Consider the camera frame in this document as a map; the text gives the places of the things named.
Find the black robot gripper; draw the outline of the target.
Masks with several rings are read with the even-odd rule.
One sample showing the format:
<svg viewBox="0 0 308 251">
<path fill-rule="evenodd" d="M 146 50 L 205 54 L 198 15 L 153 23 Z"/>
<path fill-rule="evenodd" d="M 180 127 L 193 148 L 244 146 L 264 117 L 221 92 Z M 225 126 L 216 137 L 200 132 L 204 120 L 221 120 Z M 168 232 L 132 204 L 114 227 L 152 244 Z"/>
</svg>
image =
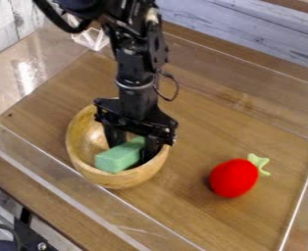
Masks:
<svg viewBox="0 0 308 251">
<path fill-rule="evenodd" d="M 109 147 L 127 141 L 127 132 L 145 137 L 142 163 L 150 161 L 164 144 L 173 145 L 178 122 L 158 107 L 157 86 L 119 88 L 118 98 L 97 98 L 95 120 L 102 123 Z"/>
</svg>

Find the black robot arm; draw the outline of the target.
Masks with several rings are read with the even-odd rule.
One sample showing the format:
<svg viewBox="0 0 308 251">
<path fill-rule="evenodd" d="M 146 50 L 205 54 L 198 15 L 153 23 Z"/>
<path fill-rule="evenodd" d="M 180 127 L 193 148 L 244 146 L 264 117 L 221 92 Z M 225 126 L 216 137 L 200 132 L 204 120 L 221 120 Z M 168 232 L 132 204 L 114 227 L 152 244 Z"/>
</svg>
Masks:
<svg viewBox="0 0 308 251">
<path fill-rule="evenodd" d="M 142 161 L 176 140 L 178 122 L 158 107 L 164 97 L 160 79 L 169 46 L 162 14 L 156 0 L 32 0 L 43 14 L 70 33 L 81 33 L 94 22 L 106 33 L 118 64 L 117 98 L 98 98 L 95 120 L 103 124 L 111 147 L 126 142 L 129 132 L 145 138 Z"/>
</svg>

